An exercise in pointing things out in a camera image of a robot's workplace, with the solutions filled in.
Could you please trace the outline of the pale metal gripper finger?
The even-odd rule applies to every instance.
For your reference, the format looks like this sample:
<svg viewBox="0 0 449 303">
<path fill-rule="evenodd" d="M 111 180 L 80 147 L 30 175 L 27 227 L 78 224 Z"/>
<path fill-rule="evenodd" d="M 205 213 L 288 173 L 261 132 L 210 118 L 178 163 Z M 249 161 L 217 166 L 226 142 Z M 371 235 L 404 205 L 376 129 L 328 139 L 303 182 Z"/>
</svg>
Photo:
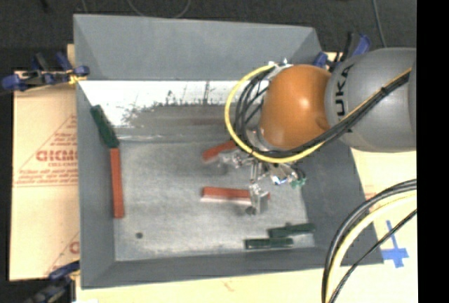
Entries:
<svg viewBox="0 0 449 303">
<path fill-rule="evenodd" d="M 222 165 L 240 168 L 246 159 L 246 155 L 241 151 L 222 151 L 218 154 L 219 162 Z"/>
<path fill-rule="evenodd" d="M 264 190 L 259 184 L 253 183 L 249 186 L 250 207 L 249 215 L 259 215 L 268 211 L 269 208 L 269 192 Z"/>
</svg>

